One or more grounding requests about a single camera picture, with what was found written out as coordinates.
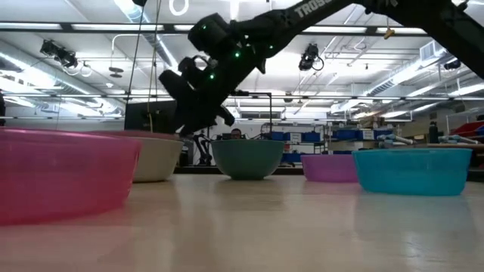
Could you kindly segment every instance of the white bowl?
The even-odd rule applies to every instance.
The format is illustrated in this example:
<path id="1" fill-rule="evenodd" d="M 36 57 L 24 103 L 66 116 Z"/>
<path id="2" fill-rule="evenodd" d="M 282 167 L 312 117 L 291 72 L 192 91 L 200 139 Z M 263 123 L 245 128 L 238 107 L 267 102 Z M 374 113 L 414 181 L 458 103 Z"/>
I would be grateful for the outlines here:
<path id="1" fill-rule="evenodd" d="M 135 171 L 134 182 L 164 181 L 175 171 L 183 148 L 181 141 L 130 137 L 141 141 L 143 147 Z"/>

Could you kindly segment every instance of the bowl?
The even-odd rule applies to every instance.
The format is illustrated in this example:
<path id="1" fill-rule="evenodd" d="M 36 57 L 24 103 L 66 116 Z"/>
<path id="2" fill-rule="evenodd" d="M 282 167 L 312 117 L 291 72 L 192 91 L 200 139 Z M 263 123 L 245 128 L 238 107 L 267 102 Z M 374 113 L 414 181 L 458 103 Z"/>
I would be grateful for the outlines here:
<path id="1" fill-rule="evenodd" d="M 302 155 L 301 161 L 304 175 L 308 181 L 358 182 L 352 155 Z"/>
<path id="2" fill-rule="evenodd" d="M 142 142 L 134 182 L 164 181 L 175 171 L 183 142 L 175 135 L 146 131 L 93 131 L 93 134 L 125 137 Z"/>
<path id="3" fill-rule="evenodd" d="M 217 167 L 234 180 L 258 181 L 274 173 L 281 163 L 284 142 L 270 140 L 213 141 Z"/>
<path id="4" fill-rule="evenodd" d="M 96 214 L 123 205 L 141 143 L 66 131 L 0 129 L 0 224 Z"/>
<path id="5" fill-rule="evenodd" d="M 353 151 L 360 185 L 375 193 L 455 196 L 465 188 L 470 149 Z"/>

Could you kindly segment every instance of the teal bowl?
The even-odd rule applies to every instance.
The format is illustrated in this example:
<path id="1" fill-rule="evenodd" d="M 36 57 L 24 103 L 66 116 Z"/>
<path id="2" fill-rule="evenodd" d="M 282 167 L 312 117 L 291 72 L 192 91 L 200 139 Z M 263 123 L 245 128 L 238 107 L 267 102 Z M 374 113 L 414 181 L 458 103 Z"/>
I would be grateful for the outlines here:
<path id="1" fill-rule="evenodd" d="M 282 160 L 284 142 L 226 140 L 212 142 L 213 158 L 222 173 L 234 180 L 258 181 L 274 173 Z"/>
<path id="2" fill-rule="evenodd" d="M 457 196 L 465 188 L 471 154 L 464 148 L 408 148 L 353 151 L 353 158 L 367 191 Z"/>

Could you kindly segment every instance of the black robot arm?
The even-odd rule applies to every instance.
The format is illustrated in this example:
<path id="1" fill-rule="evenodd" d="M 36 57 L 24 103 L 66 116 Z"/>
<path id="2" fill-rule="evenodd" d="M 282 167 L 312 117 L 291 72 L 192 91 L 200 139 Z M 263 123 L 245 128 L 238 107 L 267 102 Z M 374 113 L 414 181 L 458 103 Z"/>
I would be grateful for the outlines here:
<path id="1" fill-rule="evenodd" d="M 186 57 L 178 66 L 180 76 L 171 70 L 160 76 L 178 102 L 177 126 L 184 126 L 181 135 L 213 125 L 216 116 L 224 112 L 220 105 L 254 68 L 265 73 L 267 58 L 283 50 L 303 30 L 350 4 L 363 5 L 367 13 L 384 14 L 403 26 L 425 30 L 484 78 L 480 63 L 484 59 L 484 29 L 464 13 L 463 5 L 456 7 L 451 0 L 303 0 L 284 10 L 230 23 L 212 14 L 188 33 L 195 48 L 210 56 L 203 60 L 206 67 L 197 67 L 200 56 Z"/>

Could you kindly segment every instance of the person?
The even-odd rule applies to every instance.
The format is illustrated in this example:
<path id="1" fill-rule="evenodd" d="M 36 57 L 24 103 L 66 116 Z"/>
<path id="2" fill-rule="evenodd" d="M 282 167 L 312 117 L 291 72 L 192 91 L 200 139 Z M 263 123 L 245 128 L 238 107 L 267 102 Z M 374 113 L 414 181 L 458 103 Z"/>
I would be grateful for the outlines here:
<path id="1" fill-rule="evenodd" d="M 234 128 L 230 132 L 230 135 L 231 135 L 232 140 L 241 139 L 242 138 L 242 131 L 238 128 Z"/>

